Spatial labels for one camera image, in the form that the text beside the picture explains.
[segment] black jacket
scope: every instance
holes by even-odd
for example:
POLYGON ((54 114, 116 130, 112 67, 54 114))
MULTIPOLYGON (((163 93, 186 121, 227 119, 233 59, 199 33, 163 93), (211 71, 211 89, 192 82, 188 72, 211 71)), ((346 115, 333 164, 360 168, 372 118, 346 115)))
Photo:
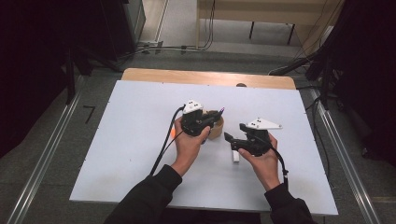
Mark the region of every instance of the black jacket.
MULTIPOLYGON (((155 176, 134 186, 107 217, 105 223, 156 223, 172 201, 172 193, 181 184, 180 175, 165 165, 155 176)), ((266 192, 274 223, 315 223, 305 202, 293 198, 283 184, 266 192)))

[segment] handheld controller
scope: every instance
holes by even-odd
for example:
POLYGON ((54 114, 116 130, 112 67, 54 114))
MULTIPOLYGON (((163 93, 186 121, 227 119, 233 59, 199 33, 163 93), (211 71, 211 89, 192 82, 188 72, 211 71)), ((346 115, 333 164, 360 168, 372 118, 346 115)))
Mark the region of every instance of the handheld controller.
POLYGON ((183 108, 183 117, 181 119, 181 129, 190 136, 198 136, 202 130, 209 126, 213 128, 215 122, 219 121, 223 112, 212 110, 204 114, 203 106, 193 100, 189 100, 183 108))
POLYGON ((239 129, 247 134, 247 140, 235 139, 228 133, 224 133, 224 138, 231 144, 231 150, 243 148, 251 155, 259 157, 272 147, 267 129, 281 128, 281 125, 258 118, 248 124, 239 124, 239 129))

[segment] white tabletop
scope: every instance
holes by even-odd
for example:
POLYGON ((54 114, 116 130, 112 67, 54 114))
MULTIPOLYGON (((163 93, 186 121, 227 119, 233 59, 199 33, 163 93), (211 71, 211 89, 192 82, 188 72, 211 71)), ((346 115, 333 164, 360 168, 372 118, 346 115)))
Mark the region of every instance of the white tabletop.
MULTIPOLYGON (((241 139, 246 137, 239 123, 261 117, 281 124, 282 130, 271 133, 290 171, 290 193, 304 199, 312 214, 338 214, 298 91, 140 81, 117 82, 70 200, 120 202, 149 174, 172 116, 190 99, 208 110, 225 107, 223 131, 241 139)), ((172 145, 157 172, 175 157, 172 145)), ((264 192, 247 161, 232 161, 222 135, 202 145, 169 206, 269 211, 264 192)))

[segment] white controller part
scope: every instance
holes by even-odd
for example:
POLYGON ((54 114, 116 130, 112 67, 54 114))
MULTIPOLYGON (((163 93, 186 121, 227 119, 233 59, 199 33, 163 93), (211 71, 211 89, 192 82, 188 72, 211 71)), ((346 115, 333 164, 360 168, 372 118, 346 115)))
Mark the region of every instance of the white controller part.
POLYGON ((189 114, 193 111, 199 110, 199 109, 203 109, 204 106, 201 105, 200 103, 194 101, 194 100, 189 100, 186 103, 186 106, 183 109, 183 114, 189 114))
POLYGON ((239 162, 239 152, 235 150, 231 150, 233 153, 233 162, 239 162))
POLYGON ((282 129, 282 125, 275 124, 266 119, 257 118, 249 123, 247 123, 247 127, 255 130, 275 130, 282 129))

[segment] wooden board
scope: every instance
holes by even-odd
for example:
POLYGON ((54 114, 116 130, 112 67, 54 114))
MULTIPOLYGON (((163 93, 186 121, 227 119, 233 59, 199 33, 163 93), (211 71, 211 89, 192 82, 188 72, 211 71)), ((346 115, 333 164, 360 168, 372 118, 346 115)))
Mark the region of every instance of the wooden board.
POLYGON ((255 88, 295 90, 294 81, 291 77, 272 77, 266 75, 259 76, 220 72, 128 68, 124 71, 122 80, 220 86, 236 86, 238 83, 244 83, 248 87, 255 88))

